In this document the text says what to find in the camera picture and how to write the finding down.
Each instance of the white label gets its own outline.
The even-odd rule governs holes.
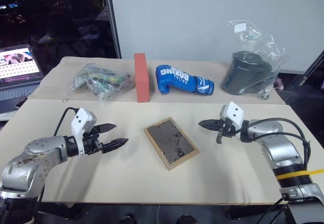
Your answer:
[[[177,79],[183,79],[185,81],[188,81],[189,80],[189,74],[181,71],[180,69],[178,68],[175,68],[175,67],[171,67],[171,68],[167,68],[167,69],[162,69],[160,70],[160,74],[162,76],[166,75],[166,74],[173,74],[175,78]]]
[[[240,23],[240,24],[236,24],[234,26],[234,33],[240,33],[243,32],[247,29],[247,24],[246,23]]]

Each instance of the table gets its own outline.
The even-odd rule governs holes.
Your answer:
[[[134,60],[123,59],[105,59],[105,58],[79,58],[64,57],[60,64],[56,66],[42,80],[40,86],[28,98],[29,99],[69,99],[69,100],[98,100],[92,92],[73,94],[68,90],[73,76],[84,67],[87,63],[96,63],[116,71],[127,71],[134,75]],[[155,69],[158,65],[169,64],[178,67],[189,74],[206,77],[215,84],[214,93],[211,96],[201,96],[191,94],[171,88],[167,95],[162,95],[157,90]],[[147,60],[149,71],[151,102],[166,103],[221,103],[226,104],[229,101],[235,101],[238,104],[285,104],[275,90],[271,92],[270,98],[264,100],[255,95],[230,95],[220,89],[220,83],[225,76],[228,64],[216,62],[199,62],[199,61],[159,61]],[[137,102],[135,88],[113,99],[119,102]]]
[[[257,143],[223,138],[198,126],[204,119],[219,118],[223,104],[135,103],[90,100],[29,99],[0,131],[0,169],[19,155],[30,141],[51,136],[64,109],[85,107],[97,124],[117,127],[101,135],[109,142],[129,138],[123,147],[102,155],[70,158],[55,167],[45,187],[45,201],[94,203],[266,204],[280,198],[279,186]],[[247,120],[284,117],[296,122],[311,141],[309,170],[322,168],[324,150],[288,105],[241,104]],[[200,153],[168,171],[143,129],[172,116]],[[72,114],[59,135],[70,135]],[[297,133],[283,122],[287,132]],[[302,154],[302,143],[291,139]],[[324,175],[312,177],[324,191]]]

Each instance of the boxing glove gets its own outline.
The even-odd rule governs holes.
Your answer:
[[[157,87],[161,94],[167,94],[170,86],[184,91],[211,95],[214,92],[214,83],[207,78],[192,76],[188,73],[169,65],[160,65],[155,70]]]

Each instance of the plastic bag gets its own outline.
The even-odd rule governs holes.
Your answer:
[[[110,100],[134,86],[135,82],[127,72],[111,71],[89,63],[74,76],[71,89],[77,92],[89,88],[100,100]]]
[[[268,99],[280,66],[287,61],[286,50],[249,21],[230,21],[228,25],[237,34],[239,47],[221,88],[233,95],[256,94]]]

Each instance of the laptop keyboard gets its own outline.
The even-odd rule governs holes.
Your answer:
[[[1,90],[0,101],[28,96],[37,88],[37,86],[38,84],[34,84],[34,85]]]

